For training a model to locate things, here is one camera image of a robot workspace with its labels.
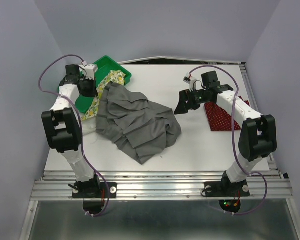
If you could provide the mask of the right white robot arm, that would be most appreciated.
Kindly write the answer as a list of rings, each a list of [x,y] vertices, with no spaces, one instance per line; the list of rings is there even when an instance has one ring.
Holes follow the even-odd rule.
[[[202,89],[196,88],[197,79],[187,73],[187,90],[179,92],[176,115],[197,110],[206,103],[216,104],[231,116],[231,127],[240,126],[239,140],[232,141],[235,161],[220,181],[206,182],[202,196],[206,198],[250,196],[247,177],[254,175],[254,167],[277,150],[276,120],[262,115],[238,96],[238,88],[221,84],[216,71],[202,74]]]

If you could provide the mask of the red polka dot skirt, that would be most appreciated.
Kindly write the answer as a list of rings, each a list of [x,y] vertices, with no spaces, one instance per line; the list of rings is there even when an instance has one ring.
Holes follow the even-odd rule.
[[[231,132],[231,115],[213,102],[204,104],[208,124],[212,132]]]

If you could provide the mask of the grey skirt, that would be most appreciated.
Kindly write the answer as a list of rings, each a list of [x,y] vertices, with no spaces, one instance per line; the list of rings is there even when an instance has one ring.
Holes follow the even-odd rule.
[[[172,147],[182,129],[171,108],[110,82],[99,102],[96,132],[143,165]]]

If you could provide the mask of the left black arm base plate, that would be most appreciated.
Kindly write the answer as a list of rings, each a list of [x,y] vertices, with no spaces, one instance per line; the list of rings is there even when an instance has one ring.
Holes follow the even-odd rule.
[[[75,193],[75,190],[72,190],[72,198],[73,199],[101,199],[102,196],[104,198],[116,199],[117,193],[111,193],[108,191],[106,184],[104,182],[100,183],[100,187],[92,187],[88,188],[84,191],[79,191]]]

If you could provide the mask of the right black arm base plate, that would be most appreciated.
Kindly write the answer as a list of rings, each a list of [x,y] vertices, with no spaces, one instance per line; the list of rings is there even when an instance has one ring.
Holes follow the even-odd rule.
[[[250,191],[246,180],[239,183],[208,181],[204,183],[201,195],[205,198],[249,197]]]

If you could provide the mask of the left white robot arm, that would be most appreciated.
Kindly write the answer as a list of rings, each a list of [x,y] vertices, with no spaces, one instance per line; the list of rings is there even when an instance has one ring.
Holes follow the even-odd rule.
[[[71,64],[65,70],[66,75],[59,84],[54,105],[41,114],[44,131],[49,147],[61,154],[75,173],[75,183],[69,185],[72,197],[99,198],[102,196],[100,180],[85,160],[80,116],[73,106],[80,96],[98,96],[95,77],[98,66]]]

